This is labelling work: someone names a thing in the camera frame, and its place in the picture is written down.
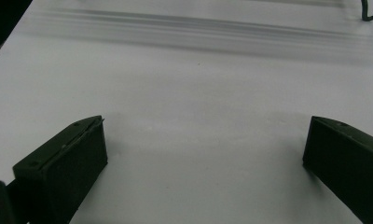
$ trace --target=white surface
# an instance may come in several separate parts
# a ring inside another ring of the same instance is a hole
[[[359,7],[35,0],[0,50],[0,179],[101,114],[109,163],[74,224],[360,223],[301,166],[312,115],[373,135]]]

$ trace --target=wire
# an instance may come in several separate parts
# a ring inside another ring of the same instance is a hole
[[[362,3],[362,20],[363,21],[373,21],[373,16],[367,16],[367,0],[361,0]]]

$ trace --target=white table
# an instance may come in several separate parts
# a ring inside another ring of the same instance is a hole
[[[0,179],[99,114],[109,163],[73,224],[360,223],[301,158],[312,115],[373,135],[373,22],[359,1],[34,0],[0,50]]]

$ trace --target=tabletop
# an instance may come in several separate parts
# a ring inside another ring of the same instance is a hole
[[[73,224],[360,223],[302,167],[313,115],[373,135],[360,7],[34,0],[0,50],[0,179],[102,115],[108,165]]]

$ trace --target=black cable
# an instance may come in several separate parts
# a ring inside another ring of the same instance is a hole
[[[367,0],[361,0],[362,2],[362,20],[363,21],[373,21],[373,16],[367,16]]]

